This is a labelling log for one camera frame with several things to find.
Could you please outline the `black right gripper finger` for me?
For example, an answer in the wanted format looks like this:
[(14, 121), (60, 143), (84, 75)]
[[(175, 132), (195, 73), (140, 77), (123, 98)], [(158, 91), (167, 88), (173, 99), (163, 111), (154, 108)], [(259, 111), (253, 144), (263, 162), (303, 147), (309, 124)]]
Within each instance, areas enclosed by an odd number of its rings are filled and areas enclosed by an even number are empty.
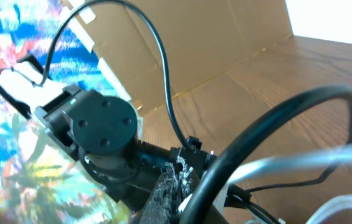
[(138, 212), (138, 223), (226, 223), (212, 201), (227, 184), (229, 157), (221, 155), (199, 179), (195, 169), (181, 156), (167, 163)]

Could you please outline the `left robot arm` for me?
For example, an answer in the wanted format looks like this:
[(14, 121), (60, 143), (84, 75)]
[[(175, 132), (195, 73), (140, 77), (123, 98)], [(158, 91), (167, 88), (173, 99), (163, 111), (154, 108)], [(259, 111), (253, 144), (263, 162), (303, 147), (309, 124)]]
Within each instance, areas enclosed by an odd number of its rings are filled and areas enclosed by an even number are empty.
[(195, 137), (188, 137), (189, 148), (168, 150), (139, 140), (137, 114), (128, 102), (49, 79), (39, 87), (42, 72), (32, 55), (1, 68), (0, 95), (23, 117), (37, 118), (67, 155), (129, 209), (144, 207), (166, 164), (181, 157), (202, 177), (215, 160)]

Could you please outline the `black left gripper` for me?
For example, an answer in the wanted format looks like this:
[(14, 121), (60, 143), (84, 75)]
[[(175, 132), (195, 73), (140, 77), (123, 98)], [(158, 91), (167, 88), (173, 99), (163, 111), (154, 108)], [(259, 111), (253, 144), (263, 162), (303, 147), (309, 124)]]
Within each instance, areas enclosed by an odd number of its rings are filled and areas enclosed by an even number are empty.
[(185, 149), (183, 146), (172, 147), (170, 150), (171, 158), (176, 160), (178, 156), (182, 157), (185, 163), (194, 169), (197, 177), (201, 179), (217, 156), (214, 151), (201, 150), (202, 142), (198, 138), (189, 136), (187, 143), (191, 146), (191, 150)]

